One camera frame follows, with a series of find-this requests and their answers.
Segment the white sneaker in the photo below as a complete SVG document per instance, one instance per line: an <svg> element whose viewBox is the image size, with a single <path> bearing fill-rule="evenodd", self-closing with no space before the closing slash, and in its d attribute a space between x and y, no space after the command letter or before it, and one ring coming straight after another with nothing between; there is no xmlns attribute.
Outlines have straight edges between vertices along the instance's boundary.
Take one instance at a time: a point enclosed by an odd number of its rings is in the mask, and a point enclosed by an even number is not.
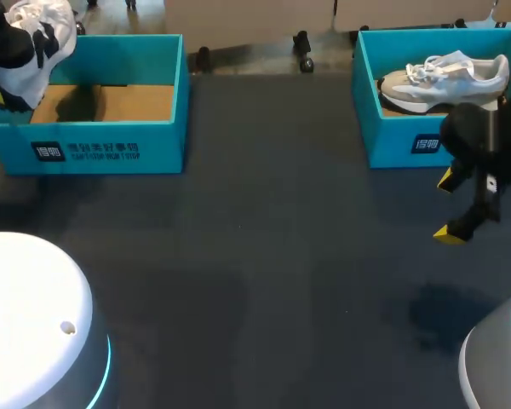
<svg viewBox="0 0 511 409"><path fill-rule="evenodd" d="M67 0L22 0L6 13L8 23L28 32L34 57L20 67L0 67L0 87L34 109L49 85L55 66L76 48L76 21Z"/></svg>
<svg viewBox="0 0 511 409"><path fill-rule="evenodd" d="M474 60L461 51L431 56L421 65L407 64L378 82L381 95L396 107L424 113L439 104L472 102L497 109L497 97L506 89L509 63L505 55Z"/></svg>

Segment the white dome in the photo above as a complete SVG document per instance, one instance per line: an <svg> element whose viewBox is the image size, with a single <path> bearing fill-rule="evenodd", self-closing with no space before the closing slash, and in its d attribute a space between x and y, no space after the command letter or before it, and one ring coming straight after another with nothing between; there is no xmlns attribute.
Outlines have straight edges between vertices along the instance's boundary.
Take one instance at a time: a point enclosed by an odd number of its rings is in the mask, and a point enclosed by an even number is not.
<svg viewBox="0 0 511 409"><path fill-rule="evenodd" d="M92 311L89 284L63 250L0 233L0 409L30 405L65 375Z"/></svg>

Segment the dark gray table surface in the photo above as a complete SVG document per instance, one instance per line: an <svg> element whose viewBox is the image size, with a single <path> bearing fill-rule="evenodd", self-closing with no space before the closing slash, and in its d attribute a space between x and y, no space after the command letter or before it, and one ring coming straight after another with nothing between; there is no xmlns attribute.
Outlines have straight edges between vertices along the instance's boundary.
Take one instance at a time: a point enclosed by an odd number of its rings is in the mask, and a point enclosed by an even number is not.
<svg viewBox="0 0 511 409"><path fill-rule="evenodd" d="M369 170L350 77L199 77L180 176L8 178L0 230L86 273L122 409L464 408L457 353L511 296L511 191L469 245L444 170Z"/></svg>

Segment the teal cardboard box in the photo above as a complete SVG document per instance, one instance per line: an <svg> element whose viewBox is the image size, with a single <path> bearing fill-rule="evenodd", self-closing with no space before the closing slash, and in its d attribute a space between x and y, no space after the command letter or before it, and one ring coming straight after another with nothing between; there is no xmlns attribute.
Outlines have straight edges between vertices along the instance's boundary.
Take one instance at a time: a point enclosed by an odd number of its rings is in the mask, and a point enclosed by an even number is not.
<svg viewBox="0 0 511 409"><path fill-rule="evenodd" d="M511 28L420 29L360 32L353 62L353 99L371 168L448 166L451 156L439 143L445 115L384 116L375 81L430 55L461 50L475 59L509 60L511 97Z"/></svg>
<svg viewBox="0 0 511 409"><path fill-rule="evenodd" d="M182 171L189 98L182 36L80 36L74 54L54 69L50 82L173 85L169 120L30 124L31 112L0 109L0 161L7 174Z"/></svg>

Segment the shoe lace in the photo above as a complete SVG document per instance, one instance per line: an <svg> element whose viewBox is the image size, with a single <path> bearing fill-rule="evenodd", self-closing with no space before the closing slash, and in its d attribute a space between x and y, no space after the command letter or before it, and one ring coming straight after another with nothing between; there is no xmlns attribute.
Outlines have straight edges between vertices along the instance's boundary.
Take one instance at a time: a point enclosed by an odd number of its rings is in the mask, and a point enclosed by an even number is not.
<svg viewBox="0 0 511 409"><path fill-rule="evenodd" d="M418 64L415 66L412 64L407 64L405 69L407 71L407 77L409 77L409 80L414 84L420 84L426 80L447 78L448 75L444 74L443 70L439 68L439 65L442 64L442 62L440 61L435 64L433 63L439 57L440 55L432 55L428 57L426 61L424 61L424 64Z"/></svg>

